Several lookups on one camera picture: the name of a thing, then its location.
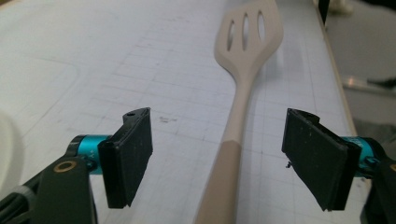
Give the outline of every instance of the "spatula handle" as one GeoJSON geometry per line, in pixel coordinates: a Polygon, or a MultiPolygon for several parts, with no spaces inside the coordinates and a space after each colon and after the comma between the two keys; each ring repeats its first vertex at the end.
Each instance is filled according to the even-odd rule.
{"type": "Polygon", "coordinates": [[[251,84],[237,84],[223,141],[209,177],[195,224],[235,223],[241,142],[251,84]]]}
{"type": "Polygon", "coordinates": [[[235,223],[241,149],[235,141],[221,144],[195,224],[235,223]]]}

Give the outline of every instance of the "spatula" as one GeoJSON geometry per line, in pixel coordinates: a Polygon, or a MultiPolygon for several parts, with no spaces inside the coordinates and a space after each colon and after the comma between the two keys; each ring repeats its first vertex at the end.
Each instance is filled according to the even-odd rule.
{"type": "Polygon", "coordinates": [[[233,76],[236,93],[195,219],[197,224],[235,222],[241,146],[250,93],[259,70],[279,47],[282,38],[283,27],[275,0],[248,3],[223,17],[215,58],[233,76]],[[264,34],[259,26],[261,20],[264,34]]]}

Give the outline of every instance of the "teal metal part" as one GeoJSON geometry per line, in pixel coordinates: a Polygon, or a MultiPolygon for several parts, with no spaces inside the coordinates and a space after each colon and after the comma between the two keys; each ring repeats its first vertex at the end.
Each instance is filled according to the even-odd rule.
{"type": "Polygon", "coordinates": [[[96,169],[91,171],[91,175],[101,175],[102,166],[99,160],[98,145],[102,141],[106,140],[111,135],[87,135],[79,144],[78,155],[84,155],[88,160],[93,161],[96,164],[96,169]]]}
{"type": "MultiPolygon", "coordinates": [[[[342,137],[344,140],[354,143],[361,147],[361,156],[359,158],[359,168],[361,171],[372,170],[374,166],[379,163],[379,160],[375,157],[373,149],[363,138],[361,137],[342,137]]],[[[355,177],[367,177],[365,174],[357,171],[355,177]]]]}

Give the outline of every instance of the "brass screw hole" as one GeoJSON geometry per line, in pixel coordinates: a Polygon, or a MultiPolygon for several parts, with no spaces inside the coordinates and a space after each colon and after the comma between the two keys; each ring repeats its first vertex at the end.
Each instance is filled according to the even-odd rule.
{"type": "Polygon", "coordinates": [[[392,165],[390,166],[390,169],[392,169],[394,172],[396,172],[396,164],[392,164],[392,165]]]}
{"type": "Polygon", "coordinates": [[[53,171],[56,173],[64,173],[69,170],[72,170],[77,166],[77,163],[75,161],[64,161],[59,164],[57,164],[54,168],[53,171]]]}

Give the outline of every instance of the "cutting mat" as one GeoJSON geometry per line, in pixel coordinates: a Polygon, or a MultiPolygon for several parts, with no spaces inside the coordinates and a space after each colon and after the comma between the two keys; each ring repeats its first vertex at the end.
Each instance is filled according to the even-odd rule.
{"type": "MultiPolygon", "coordinates": [[[[154,153],[131,208],[109,210],[92,177],[100,223],[192,223],[215,159],[234,84],[213,57],[222,15],[240,0],[16,1],[0,7],[0,107],[25,145],[21,182],[82,133],[114,133],[151,107],[154,153]]],[[[281,152],[286,110],[351,135],[310,0],[277,0],[282,45],[258,77],[242,159],[238,223],[359,223],[356,179],[346,211],[323,213],[281,152]]]]}

